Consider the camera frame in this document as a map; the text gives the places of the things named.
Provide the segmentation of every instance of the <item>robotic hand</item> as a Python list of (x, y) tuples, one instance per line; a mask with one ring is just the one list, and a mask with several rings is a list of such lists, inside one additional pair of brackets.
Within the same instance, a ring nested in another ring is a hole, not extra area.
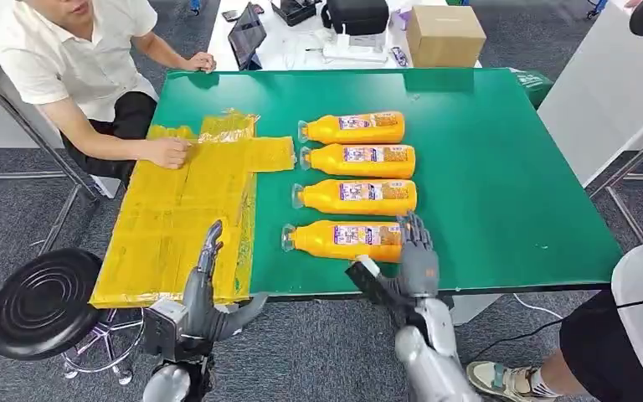
[(235, 312), (213, 304), (213, 268), (223, 224), (206, 234), (198, 263), (188, 275), (183, 304), (168, 299), (145, 310), (145, 349), (161, 362), (144, 389), (143, 402), (199, 402), (213, 388), (213, 343), (240, 332), (262, 312), (260, 294)]
[(395, 354), (418, 401), (480, 402), (457, 358), (450, 309), (435, 298), (440, 264), (430, 234), (412, 212), (399, 222), (403, 249), (398, 275), (386, 278), (365, 255), (347, 274), (372, 300), (405, 313), (406, 325), (395, 336)]

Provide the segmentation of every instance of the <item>bottle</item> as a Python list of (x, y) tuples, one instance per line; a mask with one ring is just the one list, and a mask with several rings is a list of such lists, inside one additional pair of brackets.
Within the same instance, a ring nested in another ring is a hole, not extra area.
[(399, 111), (365, 115), (324, 116), (317, 121), (299, 122), (300, 142), (325, 144), (397, 144), (405, 134), (405, 119)]
[(325, 214), (405, 215), (415, 211), (418, 192), (410, 180), (324, 180), (292, 186), (292, 206)]
[(341, 145), (320, 149), (302, 147), (300, 165), (328, 174), (367, 178), (411, 178), (415, 149), (410, 145)]
[(376, 261), (399, 262), (401, 248), (398, 222), (318, 220), (282, 228), (283, 250), (304, 250), (317, 257), (355, 260), (357, 255), (368, 255)]

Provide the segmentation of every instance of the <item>bottle cap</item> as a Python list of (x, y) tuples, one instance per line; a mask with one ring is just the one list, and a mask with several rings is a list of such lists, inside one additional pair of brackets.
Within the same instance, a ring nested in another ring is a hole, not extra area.
[(292, 185), (292, 208), (299, 209), (304, 206), (304, 187), (301, 184)]
[(310, 154), (311, 149), (309, 149), (309, 147), (302, 147), (300, 149), (300, 166), (303, 170), (309, 170), (309, 168), (311, 168)]
[(309, 141), (309, 124), (306, 121), (299, 120), (297, 122), (297, 138), (301, 143)]
[(282, 227), (282, 249), (291, 251), (295, 249), (294, 233), (296, 228), (291, 224)]

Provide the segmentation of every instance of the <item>yellow plastic bag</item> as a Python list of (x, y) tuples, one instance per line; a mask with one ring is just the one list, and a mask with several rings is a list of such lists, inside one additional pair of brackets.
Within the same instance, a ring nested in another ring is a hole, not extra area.
[(221, 219), (223, 249), (214, 301), (249, 294), (255, 233), (255, 174), (294, 167), (291, 137), (253, 138), (257, 116), (206, 116), (200, 138), (189, 127), (152, 126), (149, 138), (179, 137), (193, 147), (181, 169), (135, 166), (90, 303), (146, 307), (179, 300), (208, 227)]

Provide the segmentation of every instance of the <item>black pants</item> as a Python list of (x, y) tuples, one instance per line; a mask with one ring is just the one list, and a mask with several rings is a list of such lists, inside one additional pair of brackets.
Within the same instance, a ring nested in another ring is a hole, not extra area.
[[(113, 122), (90, 120), (95, 131), (123, 140), (142, 140), (147, 137), (157, 103), (142, 92), (127, 92), (115, 103), (115, 120)], [(77, 149), (62, 132), (63, 144), (75, 163), (89, 174), (108, 178), (119, 178), (125, 185), (136, 161), (106, 161), (88, 157)]]
[(643, 368), (615, 309), (601, 291), (563, 322), (561, 352), (573, 376), (601, 402), (643, 401)]

